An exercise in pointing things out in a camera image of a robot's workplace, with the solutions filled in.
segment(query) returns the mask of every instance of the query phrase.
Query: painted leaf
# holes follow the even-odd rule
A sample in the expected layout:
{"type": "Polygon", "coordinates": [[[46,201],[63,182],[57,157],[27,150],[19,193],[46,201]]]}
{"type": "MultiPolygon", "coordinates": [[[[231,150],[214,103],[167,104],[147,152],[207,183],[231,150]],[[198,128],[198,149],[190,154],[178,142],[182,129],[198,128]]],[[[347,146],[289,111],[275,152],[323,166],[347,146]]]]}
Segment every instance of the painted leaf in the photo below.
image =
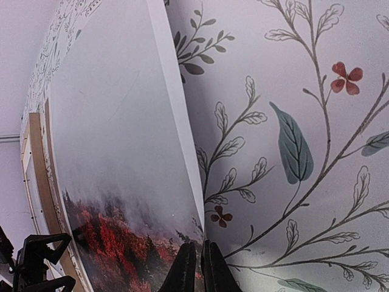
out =
{"type": "Polygon", "coordinates": [[[303,133],[289,114],[281,111],[274,103],[270,106],[280,122],[278,148],[289,184],[307,180],[314,169],[314,160],[303,133]]]}
{"type": "Polygon", "coordinates": [[[265,157],[261,157],[257,164],[255,164],[254,170],[251,175],[251,182],[258,181],[266,173],[267,160],[265,157]]]}
{"type": "Polygon", "coordinates": [[[316,39],[339,22],[339,17],[343,14],[344,9],[344,6],[340,4],[333,4],[327,9],[318,21],[316,39]]]}
{"type": "Polygon", "coordinates": [[[267,121],[267,117],[264,113],[259,113],[258,111],[254,111],[242,117],[241,121],[246,122],[250,125],[259,125],[260,123],[267,121]]]}
{"type": "Polygon", "coordinates": [[[219,192],[223,193],[226,190],[229,190],[232,187],[233,183],[235,182],[235,179],[236,179],[236,169],[232,168],[229,171],[229,174],[226,175],[225,178],[223,179],[219,192]]]}
{"type": "Polygon", "coordinates": [[[362,156],[370,156],[376,154],[379,150],[389,146],[389,131],[382,134],[370,137],[366,146],[362,149],[362,156]]]}
{"type": "Polygon", "coordinates": [[[296,36],[284,29],[272,29],[265,34],[265,38],[271,41],[295,40],[296,36]]]}
{"type": "Polygon", "coordinates": [[[227,205],[229,203],[229,201],[222,195],[214,196],[212,198],[207,199],[207,201],[216,205],[227,205]]]}
{"type": "Polygon", "coordinates": [[[295,6],[296,6],[296,3],[294,0],[286,0],[285,15],[290,22],[294,21],[294,17],[296,15],[295,6]]]}
{"type": "Polygon", "coordinates": [[[363,284],[365,285],[365,288],[369,290],[371,288],[371,284],[373,281],[371,280],[371,277],[369,276],[364,276],[363,277],[363,284]]]}
{"type": "Polygon", "coordinates": [[[218,34],[218,41],[223,37],[224,35],[224,30],[221,30],[218,34]]]}
{"type": "Polygon", "coordinates": [[[220,53],[225,53],[225,52],[226,52],[225,47],[222,47],[222,46],[215,45],[215,49],[216,49],[218,52],[220,52],[220,53]]]}
{"type": "Polygon", "coordinates": [[[251,103],[255,98],[255,82],[251,76],[246,77],[246,93],[249,97],[249,102],[251,103]]]}
{"type": "Polygon", "coordinates": [[[340,232],[329,237],[322,238],[316,242],[332,242],[338,245],[339,243],[350,242],[351,240],[359,239],[359,234],[356,232],[340,232]]]}
{"type": "Polygon", "coordinates": [[[203,60],[203,62],[207,63],[207,64],[213,64],[215,61],[213,61],[213,59],[211,57],[209,57],[208,55],[204,55],[204,54],[201,54],[200,55],[200,58],[201,60],[203,60]]]}
{"type": "Polygon", "coordinates": [[[80,33],[81,33],[81,29],[79,29],[79,30],[77,31],[77,33],[75,34],[75,39],[78,38],[78,36],[80,35],[80,33]]]}
{"type": "Polygon", "coordinates": [[[297,1],[296,6],[295,6],[295,10],[296,10],[296,13],[298,15],[302,16],[306,20],[309,20],[308,7],[305,4],[297,1]]]}
{"type": "Polygon", "coordinates": [[[208,167],[208,157],[206,152],[201,147],[196,146],[196,154],[200,167],[206,171],[208,167]]]}
{"type": "Polygon", "coordinates": [[[357,182],[354,185],[354,204],[351,209],[356,211],[365,201],[369,194],[370,172],[367,166],[362,166],[357,175],[357,182]]]}
{"type": "Polygon", "coordinates": [[[216,120],[218,121],[218,127],[221,130],[222,134],[224,134],[227,131],[229,119],[227,117],[227,114],[225,113],[225,107],[221,102],[218,102],[216,104],[215,116],[216,120]]]}
{"type": "Polygon", "coordinates": [[[239,193],[247,202],[255,203],[255,195],[251,190],[239,189],[239,193]]]}
{"type": "Polygon", "coordinates": [[[190,25],[191,25],[194,29],[197,28],[196,21],[195,21],[193,18],[190,19],[190,25]]]}
{"type": "Polygon", "coordinates": [[[192,64],[192,63],[184,63],[183,64],[185,69],[188,71],[189,74],[192,75],[201,75],[204,74],[203,68],[201,68],[198,65],[192,64]]]}
{"type": "Polygon", "coordinates": [[[277,0],[260,0],[263,4],[270,6],[270,7],[278,7],[277,0]]]}
{"type": "Polygon", "coordinates": [[[377,262],[368,261],[368,262],[360,263],[359,265],[356,265],[355,267],[358,269],[368,270],[368,269],[374,269],[375,267],[377,267],[377,265],[378,265],[377,262]]]}
{"type": "Polygon", "coordinates": [[[344,277],[347,281],[351,282],[351,281],[354,279],[354,274],[353,274],[353,272],[352,272],[350,269],[348,269],[348,268],[343,268],[343,277],[344,277]]]}
{"type": "Polygon", "coordinates": [[[278,284],[301,292],[327,292],[323,288],[304,282],[300,279],[278,280],[278,284]]]}
{"type": "Polygon", "coordinates": [[[224,144],[223,147],[221,147],[219,150],[219,153],[216,155],[215,160],[236,154],[236,152],[238,152],[238,150],[243,147],[244,143],[245,140],[242,137],[236,137],[230,142],[224,144]]]}
{"type": "Polygon", "coordinates": [[[198,43],[203,43],[205,42],[205,38],[195,38],[193,41],[197,41],[198,43]]]}
{"type": "Polygon", "coordinates": [[[212,24],[214,24],[216,22],[216,19],[210,19],[210,20],[207,20],[205,23],[203,23],[202,25],[203,26],[210,26],[212,24]]]}
{"type": "Polygon", "coordinates": [[[176,33],[176,36],[174,37],[174,47],[177,47],[181,39],[181,34],[180,32],[176,33]]]}
{"type": "Polygon", "coordinates": [[[384,15],[377,15],[377,20],[384,28],[389,31],[389,18],[384,15]]]}
{"type": "Polygon", "coordinates": [[[287,222],[287,227],[286,227],[286,238],[287,238],[287,251],[290,251],[293,246],[296,245],[298,242],[298,229],[297,229],[297,222],[289,219],[287,222]]]}

